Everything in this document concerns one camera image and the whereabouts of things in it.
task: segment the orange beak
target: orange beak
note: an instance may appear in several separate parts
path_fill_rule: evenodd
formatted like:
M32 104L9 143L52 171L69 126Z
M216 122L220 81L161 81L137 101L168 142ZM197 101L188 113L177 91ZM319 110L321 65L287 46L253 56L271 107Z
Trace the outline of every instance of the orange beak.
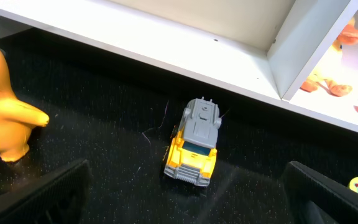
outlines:
M343 44L353 45L358 43L358 30L352 25L346 25L338 36L338 40Z

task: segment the toy vehicle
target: toy vehicle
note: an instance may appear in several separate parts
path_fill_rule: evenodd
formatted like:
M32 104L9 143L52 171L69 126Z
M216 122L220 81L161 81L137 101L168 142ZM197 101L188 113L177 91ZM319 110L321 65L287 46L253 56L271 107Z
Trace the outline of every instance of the toy vehicle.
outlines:
M206 187L215 167L216 141L222 119L212 100L191 100L172 132L164 174Z

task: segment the figurine foot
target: figurine foot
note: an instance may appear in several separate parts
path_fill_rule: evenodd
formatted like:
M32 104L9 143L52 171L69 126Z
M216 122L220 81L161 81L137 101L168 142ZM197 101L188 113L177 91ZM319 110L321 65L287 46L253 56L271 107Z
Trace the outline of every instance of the figurine foot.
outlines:
M350 85L334 85L329 90L336 96L346 96L353 88Z
M10 149L0 153L0 157L5 162L18 161L29 151L29 145L21 146L20 148Z
M318 89L318 83L313 80L307 79L302 84L301 89L308 92L316 91Z

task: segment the black carpet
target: black carpet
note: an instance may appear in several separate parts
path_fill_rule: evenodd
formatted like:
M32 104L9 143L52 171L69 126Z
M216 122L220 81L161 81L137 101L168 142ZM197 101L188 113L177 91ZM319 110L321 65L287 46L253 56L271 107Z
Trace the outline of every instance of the black carpet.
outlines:
M343 185L358 176L357 133L36 29L0 48L18 98L51 118L23 159L0 161L0 195L85 158L93 183L82 223L293 223L287 162ZM173 126L202 96L226 113L206 189L160 172Z

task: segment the truck roof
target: truck roof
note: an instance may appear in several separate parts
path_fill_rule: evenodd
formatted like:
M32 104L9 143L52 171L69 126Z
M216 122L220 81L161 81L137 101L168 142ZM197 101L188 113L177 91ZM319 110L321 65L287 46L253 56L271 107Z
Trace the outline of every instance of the truck roof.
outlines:
M191 100L185 108L179 129L185 125L183 139L190 143L213 149L218 140L218 129L222 119L219 108L212 100Z

